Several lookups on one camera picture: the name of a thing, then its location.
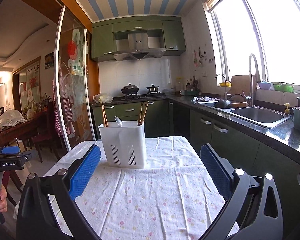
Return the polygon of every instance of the table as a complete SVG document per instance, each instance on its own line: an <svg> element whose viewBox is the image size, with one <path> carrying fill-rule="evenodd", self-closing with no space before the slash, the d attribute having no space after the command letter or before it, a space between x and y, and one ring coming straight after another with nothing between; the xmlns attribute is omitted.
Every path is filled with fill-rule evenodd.
<svg viewBox="0 0 300 240"><path fill-rule="evenodd" d="M46 121L46 112L26 120L25 122L18 124L9 129L0 132L0 147L7 146L9 142L18 138L22 141L26 141L29 138L37 135L37 127L41 126Z"/></svg>
<svg viewBox="0 0 300 240"><path fill-rule="evenodd" d="M109 167L102 142L86 141L45 176L67 169L92 144L100 147L101 160L75 202L103 240L199 239L225 203L196 152L179 136L146 138L146 169ZM55 197L50 201L61 230L71 235ZM235 223L230 234L238 230Z"/></svg>

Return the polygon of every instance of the black granite countertop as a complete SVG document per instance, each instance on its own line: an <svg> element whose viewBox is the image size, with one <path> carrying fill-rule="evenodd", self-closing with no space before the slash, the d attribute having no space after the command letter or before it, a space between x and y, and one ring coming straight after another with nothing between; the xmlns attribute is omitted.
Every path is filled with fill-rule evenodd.
<svg viewBox="0 0 300 240"><path fill-rule="evenodd" d="M175 95L167 95L166 97L174 102L200 112L207 117L213 118L214 120L228 125L229 127L232 127L240 132L243 132L252 138L255 138L256 140L277 150L300 165L300 130L293 128L293 122L291 119L288 119L272 129L267 129L232 115L198 104L194 101L191 101L192 97Z"/></svg>
<svg viewBox="0 0 300 240"><path fill-rule="evenodd" d="M161 95L158 97L144 97L144 95L141 95L141 98L135 98L135 99L131 99L131 100L125 100L124 97L115 97L113 98L112 102L109 103L104 103L105 106L109 105L109 106L113 106L113 105L119 105L119 104L128 104L128 103L137 103L137 102L146 102L146 101L157 101L157 100L165 100L167 99L165 95ZM100 103L91 103L91 106L101 106Z"/></svg>

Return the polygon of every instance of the spoon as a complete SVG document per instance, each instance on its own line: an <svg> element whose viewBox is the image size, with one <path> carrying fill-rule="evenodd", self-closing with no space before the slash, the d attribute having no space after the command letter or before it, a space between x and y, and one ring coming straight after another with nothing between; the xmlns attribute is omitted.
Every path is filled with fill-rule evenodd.
<svg viewBox="0 0 300 240"><path fill-rule="evenodd" d="M114 119L116 120L119 127L123 127L123 122L121 121L121 119L119 117L115 116Z"/></svg>

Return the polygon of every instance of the blue textured pad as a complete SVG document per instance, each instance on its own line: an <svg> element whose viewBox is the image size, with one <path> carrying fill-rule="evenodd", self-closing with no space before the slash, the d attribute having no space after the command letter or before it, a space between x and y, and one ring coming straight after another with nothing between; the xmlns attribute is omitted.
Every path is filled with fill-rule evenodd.
<svg viewBox="0 0 300 240"><path fill-rule="evenodd" d="M75 200L76 197L82 195L94 170L99 164L100 157L100 148L97 145L94 145L70 179L69 194L72 200Z"/></svg>
<svg viewBox="0 0 300 240"><path fill-rule="evenodd" d="M18 146L5 146L0 148L0 153L3 154L16 154L19 153L20 149Z"/></svg>
<svg viewBox="0 0 300 240"><path fill-rule="evenodd" d="M203 145L200 151L200 158L207 168L214 185L216 185L219 194L226 200L229 199L232 195L232 180L217 159L217 156L215 156L208 146Z"/></svg>

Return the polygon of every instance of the stainless steel pot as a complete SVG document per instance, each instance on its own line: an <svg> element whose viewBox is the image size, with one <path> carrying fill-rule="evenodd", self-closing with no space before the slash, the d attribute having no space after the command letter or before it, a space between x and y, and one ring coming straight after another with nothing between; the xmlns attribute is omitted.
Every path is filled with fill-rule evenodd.
<svg viewBox="0 0 300 240"><path fill-rule="evenodd" d="M147 87L147 90L148 90L149 93L158 92L159 91L159 86L151 85L151 87Z"/></svg>
<svg viewBox="0 0 300 240"><path fill-rule="evenodd" d="M128 86L124 86L121 92L125 95L133 95L139 91L139 88L135 85L129 84Z"/></svg>

